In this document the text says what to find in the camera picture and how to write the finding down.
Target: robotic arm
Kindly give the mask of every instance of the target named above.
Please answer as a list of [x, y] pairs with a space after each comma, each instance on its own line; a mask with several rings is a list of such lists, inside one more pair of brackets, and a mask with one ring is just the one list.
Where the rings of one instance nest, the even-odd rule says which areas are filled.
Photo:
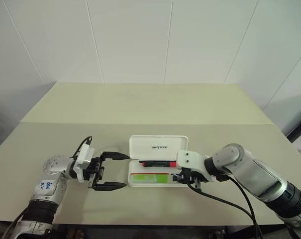
[[233, 175], [283, 222], [301, 227], [301, 191], [239, 144], [229, 144], [210, 158], [181, 150], [177, 154], [177, 167], [182, 173], [174, 180], [195, 183], [197, 188], [200, 182], [225, 181], [225, 175]]
[[29, 205], [23, 214], [22, 220], [17, 223], [11, 239], [25, 236], [45, 236], [52, 231], [54, 214], [64, 197], [67, 183], [71, 179], [79, 182], [88, 181], [88, 187], [97, 191], [112, 191], [125, 187], [125, 183], [105, 182], [102, 179], [104, 167], [102, 163], [107, 159], [124, 160], [129, 156], [118, 152], [103, 152], [100, 157], [93, 158], [94, 149], [90, 148], [92, 137], [83, 140], [74, 155], [54, 156], [48, 159], [43, 166], [43, 175], [35, 186]]

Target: sticker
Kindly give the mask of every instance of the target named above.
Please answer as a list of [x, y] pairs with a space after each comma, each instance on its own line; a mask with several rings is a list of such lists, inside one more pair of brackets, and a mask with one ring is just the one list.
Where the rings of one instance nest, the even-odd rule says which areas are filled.
[[130, 180], [133, 183], [168, 183], [168, 173], [131, 173]]
[[39, 185], [38, 192], [41, 195], [53, 195], [54, 180], [42, 180]]

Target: table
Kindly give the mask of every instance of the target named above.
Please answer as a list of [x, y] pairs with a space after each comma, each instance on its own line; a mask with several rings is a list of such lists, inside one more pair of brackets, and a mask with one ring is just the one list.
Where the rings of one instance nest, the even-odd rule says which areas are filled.
[[[0, 146], [0, 220], [12, 221], [27, 206], [49, 157], [71, 156], [87, 135], [93, 136], [96, 152], [116, 146], [129, 153], [133, 134], [186, 135], [189, 150], [206, 155], [240, 143], [301, 189], [301, 155], [237, 85], [57, 83]], [[103, 179], [127, 182], [128, 163], [107, 161]], [[202, 190], [248, 209], [231, 182], [206, 183]], [[263, 203], [249, 198], [259, 224], [282, 223]], [[76, 180], [70, 182], [54, 223], [252, 224], [243, 212], [188, 188], [126, 186], [98, 192]]]

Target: black cable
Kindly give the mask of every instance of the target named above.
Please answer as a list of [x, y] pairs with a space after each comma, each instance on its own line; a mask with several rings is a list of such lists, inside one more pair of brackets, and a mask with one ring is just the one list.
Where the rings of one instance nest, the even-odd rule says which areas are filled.
[[251, 216], [252, 216], [253, 225], [254, 225], [254, 228], [255, 228], [255, 235], [256, 235], [256, 237], [257, 237], [257, 235], [259, 234], [259, 235], [260, 235], [260, 238], [263, 239], [262, 231], [261, 231], [259, 225], [258, 225], [257, 222], [256, 222], [255, 214], [254, 214], [254, 211], [253, 211], [253, 208], [252, 208], [252, 205], [251, 205], [251, 202], [250, 202], [248, 196], [246, 195], [246, 193], [244, 192], [243, 188], [241, 187], [241, 185], [240, 185], [237, 181], [235, 181], [235, 180], [234, 180], [233, 178], [231, 178], [231, 177], [228, 177], [228, 178], [229, 178], [229, 180], [231, 180], [231, 181], [232, 181], [232, 182], [240, 189], [241, 193], [243, 194], [243, 196], [244, 196], [244, 198], [245, 198], [245, 200], [246, 200], [246, 202], [247, 202], [247, 204], [248, 204], [248, 206], [249, 206], [249, 209], [250, 209], [250, 211], [251, 211]]
[[14, 221], [7, 227], [5, 232], [3, 233], [1, 239], [6, 239], [7, 235], [10, 233], [11, 229], [15, 226], [17, 221], [23, 216], [23, 214], [26, 212], [27, 207], [19, 214], [19, 216], [14, 219]]
[[291, 228], [288, 224], [285, 224], [285, 226], [287, 227], [288, 232], [293, 239], [300, 239], [300, 237], [296, 234], [293, 228]]
[[232, 203], [232, 202], [229, 202], [229, 201], [227, 201], [227, 200], [218, 198], [218, 197], [216, 197], [216, 196], [210, 195], [210, 194], [208, 194], [208, 193], [204, 193], [204, 192], [202, 192], [200, 189], [196, 189], [196, 188], [194, 188], [193, 186], [191, 186], [190, 184], [187, 184], [187, 185], [188, 185], [188, 187], [189, 187], [191, 190], [195, 191], [196, 193], [199, 193], [199, 194], [201, 194], [201, 195], [203, 195], [203, 196], [205, 196], [205, 197], [208, 197], [208, 198], [217, 200], [217, 201], [219, 201], [219, 202], [222, 202], [222, 203], [228, 204], [228, 205], [230, 205], [230, 206], [233, 206], [233, 207], [235, 207], [235, 208], [237, 208], [237, 209], [240, 209], [240, 210], [243, 211], [246, 215], [248, 215], [249, 218], [254, 222], [252, 215], [251, 215], [247, 210], [245, 210], [243, 207], [240, 207], [239, 205], [236, 205], [236, 204], [234, 204], [234, 203]]
[[76, 151], [75, 151], [75, 153], [73, 154], [72, 158], [74, 158], [74, 157], [76, 156], [76, 154], [80, 151], [80, 149], [81, 149], [82, 145], [85, 143], [85, 141], [89, 140], [89, 141], [90, 141], [89, 144], [90, 144], [91, 141], [92, 141], [92, 138], [93, 138], [92, 136], [86, 137], [86, 138], [81, 142], [80, 146], [76, 149]]

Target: white tiled wall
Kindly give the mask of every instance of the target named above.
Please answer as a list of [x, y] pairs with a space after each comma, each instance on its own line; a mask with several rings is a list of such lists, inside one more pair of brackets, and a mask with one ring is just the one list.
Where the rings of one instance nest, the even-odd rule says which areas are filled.
[[301, 120], [301, 0], [0, 0], [0, 142], [56, 81], [239, 83]]

